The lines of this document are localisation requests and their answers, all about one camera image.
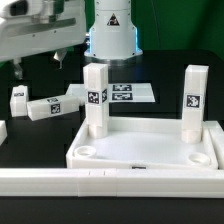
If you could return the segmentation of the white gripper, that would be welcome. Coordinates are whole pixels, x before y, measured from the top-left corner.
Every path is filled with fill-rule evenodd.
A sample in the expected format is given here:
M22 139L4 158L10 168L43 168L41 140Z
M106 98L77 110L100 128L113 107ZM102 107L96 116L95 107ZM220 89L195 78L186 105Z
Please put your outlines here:
M43 0L37 15L0 17L0 62L13 60L15 77L21 80L20 58L57 50L54 59L61 69L66 47L83 43L85 34L84 0Z

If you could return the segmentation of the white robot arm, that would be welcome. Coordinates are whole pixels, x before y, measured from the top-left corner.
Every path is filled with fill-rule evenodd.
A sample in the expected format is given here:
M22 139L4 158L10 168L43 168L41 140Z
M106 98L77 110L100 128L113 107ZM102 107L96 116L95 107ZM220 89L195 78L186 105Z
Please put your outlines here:
M53 51L61 62L67 50L88 41L87 57L124 61L142 53L131 20L131 0L94 0L95 22L86 27L85 0L0 0L0 63Z

